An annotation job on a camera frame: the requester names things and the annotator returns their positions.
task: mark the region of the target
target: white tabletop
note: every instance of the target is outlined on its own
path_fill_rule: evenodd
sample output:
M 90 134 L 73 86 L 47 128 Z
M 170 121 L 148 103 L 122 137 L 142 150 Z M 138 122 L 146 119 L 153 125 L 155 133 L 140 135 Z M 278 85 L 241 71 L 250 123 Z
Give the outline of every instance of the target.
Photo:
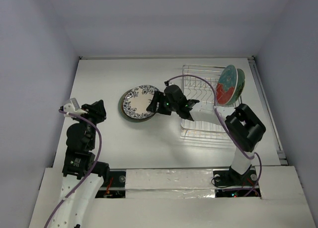
M 156 114 L 142 123 L 130 123 L 118 112 L 118 100 L 124 92 L 143 84 L 164 90 L 164 81 L 182 74 L 184 64 L 224 66 L 241 68 L 245 73 L 244 103 L 249 105 L 267 128 L 256 151 L 264 165 L 279 165 L 277 143 L 264 114 L 255 82 L 246 58 L 235 59 L 131 59 L 131 60 L 80 60 L 71 97 L 79 104 L 91 104 L 104 100 L 107 120 L 98 124 L 103 138 L 99 161 L 117 168 L 178 168 L 229 166 L 235 147 L 190 144 L 180 137 L 180 118 L 176 114 Z M 181 85 L 181 79 L 175 84 Z M 62 169 L 66 151 L 66 131 L 74 123 L 64 121 L 54 167 Z

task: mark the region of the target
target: wire dish rack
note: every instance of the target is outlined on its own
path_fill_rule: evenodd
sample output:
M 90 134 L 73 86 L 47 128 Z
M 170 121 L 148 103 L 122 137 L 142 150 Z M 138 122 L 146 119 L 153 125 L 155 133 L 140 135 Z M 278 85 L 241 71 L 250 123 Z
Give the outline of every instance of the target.
M 206 65 L 184 65 L 182 67 L 183 75 L 195 75 L 209 81 L 216 88 L 219 77 L 225 67 L 206 66 Z M 182 91 L 187 99 L 197 99 L 202 103 L 214 105 L 214 95 L 211 88 L 200 79 L 185 76 L 182 78 Z M 236 107 L 242 103 L 241 96 L 235 104 L 226 107 Z M 204 122 L 189 121 L 181 119 L 181 136 L 187 139 L 200 141 L 228 141 L 230 138 L 222 126 Z

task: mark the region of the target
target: white wall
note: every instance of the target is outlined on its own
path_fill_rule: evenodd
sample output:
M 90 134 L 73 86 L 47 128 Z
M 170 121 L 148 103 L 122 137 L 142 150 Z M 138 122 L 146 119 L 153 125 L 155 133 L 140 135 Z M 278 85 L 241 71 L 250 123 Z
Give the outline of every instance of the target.
M 49 0 L 0 0 L 0 227 L 28 227 L 77 63 Z
M 81 56 L 256 54 L 288 0 L 51 0 Z
M 257 55 L 282 145 L 318 225 L 318 4 L 290 0 Z

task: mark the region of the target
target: plate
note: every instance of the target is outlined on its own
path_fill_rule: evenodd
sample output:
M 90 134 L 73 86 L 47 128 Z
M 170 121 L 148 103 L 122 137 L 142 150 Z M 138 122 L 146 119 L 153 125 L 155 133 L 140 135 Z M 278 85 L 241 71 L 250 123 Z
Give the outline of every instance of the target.
M 240 97 L 245 85 L 245 74 L 241 69 L 228 65 L 217 84 L 217 101 L 220 105 L 232 105 Z
M 146 108 L 156 91 L 158 89 L 152 85 L 140 85 L 125 92 L 118 103 L 120 113 L 131 122 L 150 119 L 155 113 L 148 112 Z

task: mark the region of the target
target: black bracket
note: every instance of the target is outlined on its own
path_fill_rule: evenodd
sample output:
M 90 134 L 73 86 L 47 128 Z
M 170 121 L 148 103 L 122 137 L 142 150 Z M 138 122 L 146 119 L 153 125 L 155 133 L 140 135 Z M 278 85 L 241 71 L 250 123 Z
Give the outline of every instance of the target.
M 109 178 L 113 178 L 111 188 L 125 188 L 126 182 L 126 171 L 122 170 L 111 170 L 109 172 Z M 101 187 L 107 187 L 109 184 L 109 179 Z
M 213 171 L 213 184 L 216 187 L 227 187 L 227 186 L 246 186 L 250 185 L 250 182 L 255 182 L 257 178 L 256 171 L 249 169 L 247 172 L 240 177 L 234 176 L 233 170 L 214 170 Z
M 162 115 L 176 112 L 182 119 L 193 121 L 190 111 L 199 100 L 188 100 L 177 85 L 169 85 L 164 92 L 156 91 L 147 111 Z

